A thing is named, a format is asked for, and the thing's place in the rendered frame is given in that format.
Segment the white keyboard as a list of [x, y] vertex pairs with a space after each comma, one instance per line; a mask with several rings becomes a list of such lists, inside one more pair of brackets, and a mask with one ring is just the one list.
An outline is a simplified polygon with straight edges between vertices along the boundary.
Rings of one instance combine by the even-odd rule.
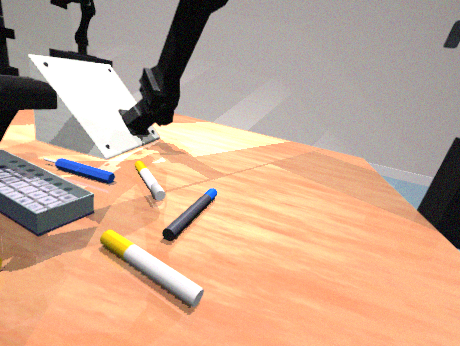
[[42, 236], [94, 213], [94, 193], [0, 149], [0, 213]]

